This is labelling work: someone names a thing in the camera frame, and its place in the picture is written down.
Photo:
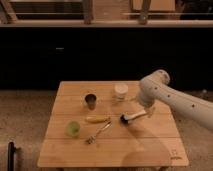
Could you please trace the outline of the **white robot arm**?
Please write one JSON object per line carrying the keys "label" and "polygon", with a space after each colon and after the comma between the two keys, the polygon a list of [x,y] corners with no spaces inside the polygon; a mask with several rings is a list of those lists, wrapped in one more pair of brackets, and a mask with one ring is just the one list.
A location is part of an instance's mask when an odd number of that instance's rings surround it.
{"label": "white robot arm", "polygon": [[169,74],[162,69],[143,77],[139,81],[139,103],[149,108],[159,100],[213,132],[213,102],[177,91],[168,86],[169,82]]}

